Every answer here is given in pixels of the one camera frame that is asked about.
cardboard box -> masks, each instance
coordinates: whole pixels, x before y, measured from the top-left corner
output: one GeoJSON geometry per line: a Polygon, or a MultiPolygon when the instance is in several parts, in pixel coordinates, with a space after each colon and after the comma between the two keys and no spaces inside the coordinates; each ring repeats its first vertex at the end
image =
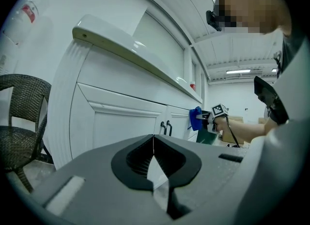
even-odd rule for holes
{"type": "Polygon", "coordinates": [[[262,117],[258,118],[258,124],[266,124],[266,122],[267,122],[267,119],[262,118],[262,117]]]}
{"type": "MultiPolygon", "coordinates": [[[[243,117],[241,117],[241,116],[229,116],[228,119],[244,123],[243,122],[243,117]]],[[[242,140],[242,139],[240,139],[238,137],[236,137],[236,139],[237,139],[239,144],[244,144],[244,140],[242,140]]],[[[224,131],[223,131],[223,134],[222,134],[222,141],[230,142],[230,143],[235,143],[234,139],[233,139],[233,135],[230,132],[224,132],[224,131]]]]}

black cable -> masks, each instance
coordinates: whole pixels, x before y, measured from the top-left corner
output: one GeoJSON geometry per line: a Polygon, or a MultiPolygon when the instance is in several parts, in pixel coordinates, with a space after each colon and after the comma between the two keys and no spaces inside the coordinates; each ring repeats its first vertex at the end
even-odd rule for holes
{"type": "Polygon", "coordinates": [[[239,143],[238,143],[238,141],[237,141],[237,139],[236,139],[236,137],[235,137],[235,135],[234,135],[233,132],[232,132],[231,126],[229,125],[228,116],[226,116],[226,121],[227,121],[227,125],[228,125],[228,127],[229,127],[229,130],[230,130],[231,133],[232,133],[232,137],[233,137],[233,139],[234,139],[234,142],[236,142],[237,147],[240,147],[240,146],[239,146],[239,143]]]}

red label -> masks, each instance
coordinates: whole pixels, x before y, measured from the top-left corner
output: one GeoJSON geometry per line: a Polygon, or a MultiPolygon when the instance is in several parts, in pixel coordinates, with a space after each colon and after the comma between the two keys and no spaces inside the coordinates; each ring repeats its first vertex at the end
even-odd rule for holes
{"type": "Polygon", "coordinates": [[[33,23],[35,19],[35,14],[34,12],[32,12],[31,8],[27,4],[25,4],[21,9],[28,15],[31,23],[33,23]]]}

floor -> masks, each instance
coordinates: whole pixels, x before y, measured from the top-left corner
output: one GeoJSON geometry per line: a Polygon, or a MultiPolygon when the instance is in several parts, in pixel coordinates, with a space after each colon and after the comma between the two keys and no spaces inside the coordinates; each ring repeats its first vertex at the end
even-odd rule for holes
{"type": "MultiPolygon", "coordinates": [[[[24,166],[25,175],[34,189],[55,171],[56,168],[54,165],[37,160],[32,161],[28,165],[24,166]]],[[[13,185],[18,187],[22,191],[28,193],[28,191],[26,190],[22,182],[19,180],[15,172],[7,173],[7,177],[13,185]]]]}

cabinet handle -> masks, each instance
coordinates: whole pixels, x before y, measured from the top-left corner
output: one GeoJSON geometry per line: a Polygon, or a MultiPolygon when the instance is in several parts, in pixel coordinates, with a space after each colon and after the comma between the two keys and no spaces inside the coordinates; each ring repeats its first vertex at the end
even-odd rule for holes
{"type": "Polygon", "coordinates": [[[165,123],[164,122],[161,122],[160,123],[160,126],[163,127],[165,130],[164,130],[164,135],[167,134],[167,127],[165,126],[165,123]]]}
{"type": "Polygon", "coordinates": [[[167,127],[170,126],[169,136],[172,134],[172,125],[170,124],[170,121],[167,121],[167,127]]]}

